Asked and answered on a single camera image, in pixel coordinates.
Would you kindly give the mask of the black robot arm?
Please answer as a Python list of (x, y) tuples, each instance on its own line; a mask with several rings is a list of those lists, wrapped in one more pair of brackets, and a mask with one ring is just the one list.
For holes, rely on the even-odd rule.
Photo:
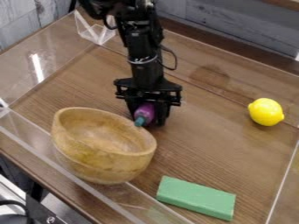
[(132, 76), (116, 79), (116, 98), (125, 101), (136, 126), (162, 126), (170, 107), (181, 104), (182, 87), (164, 78), (164, 29), (154, 9), (154, 0), (78, 0), (88, 15), (102, 22), (112, 16), (126, 49)]

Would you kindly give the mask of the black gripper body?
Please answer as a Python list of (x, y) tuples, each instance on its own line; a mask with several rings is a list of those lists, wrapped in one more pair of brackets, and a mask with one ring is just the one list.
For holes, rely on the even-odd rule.
[(181, 105), (182, 87), (164, 78), (164, 65), (158, 59), (128, 61), (132, 77), (116, 79), (116, 98), (125, 100), (130, 107), (141, 102)]

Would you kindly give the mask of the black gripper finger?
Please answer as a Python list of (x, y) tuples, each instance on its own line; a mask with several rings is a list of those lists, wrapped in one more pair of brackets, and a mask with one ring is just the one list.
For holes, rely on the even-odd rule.
[(160, 99), (154, 104), (156, 124), (158, 126), (164, 126), (165, 124), (165, 120), (169, 116), (169, 109), (170, 109), (170, 101), (166, 98)]
[(134, 112), (141, 105), (141, 100), (138, 98), (125, 98), (125, 105), (129, 111), (130, 117), (134, 117)]

